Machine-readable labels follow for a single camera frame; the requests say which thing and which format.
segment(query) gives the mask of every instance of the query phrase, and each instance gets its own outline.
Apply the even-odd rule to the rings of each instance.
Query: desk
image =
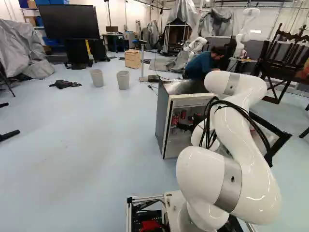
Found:
[[[123,51],[125,51],[125,35],[122,35],[122,34],[102,34],[102,36],[104,36],[105,38],[107,38],[107,43],[109,41],[109,38],[110,40],[112,40],[112,49],[110,50],[111,52],[116,52],[118,53],[118,47],[121,47]],[[118,45],[117,44],[117,41],[119,38],[122,37],[122,44],[121,45]]]

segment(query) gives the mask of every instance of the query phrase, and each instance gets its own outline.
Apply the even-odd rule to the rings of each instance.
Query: grey bucket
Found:
[[[130,73],[128,71],[119,71],[117,81],[120,90],[129,89]]]

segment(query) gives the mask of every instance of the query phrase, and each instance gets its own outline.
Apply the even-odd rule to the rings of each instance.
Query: black cloth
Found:
[[[64,81],[64,80],[56,80],[56,82],[52,85],[49,85],[49,87],[56,86],[58,89],[63,89],[67,87],[78,87],[82,86],[81,84],[78,84],[76,82],[71,81]]]

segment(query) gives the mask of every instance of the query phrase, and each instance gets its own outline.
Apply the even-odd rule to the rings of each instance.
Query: cardboard box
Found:
[[[35,24],[35,17],[25,17],[27,23],[31,23],[34,27],[36,26]]]
[[[138,69],[140,68],[140,51],[129,49],[125,52],[126,67]]]
[[[37,8],[35,1],[28,0],[27,3],[29,8]]]

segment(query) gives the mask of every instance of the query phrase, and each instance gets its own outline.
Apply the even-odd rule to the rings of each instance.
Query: tv screen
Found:
[[[39,5],[50,39],[98,39],[98,20],[92,5]]]

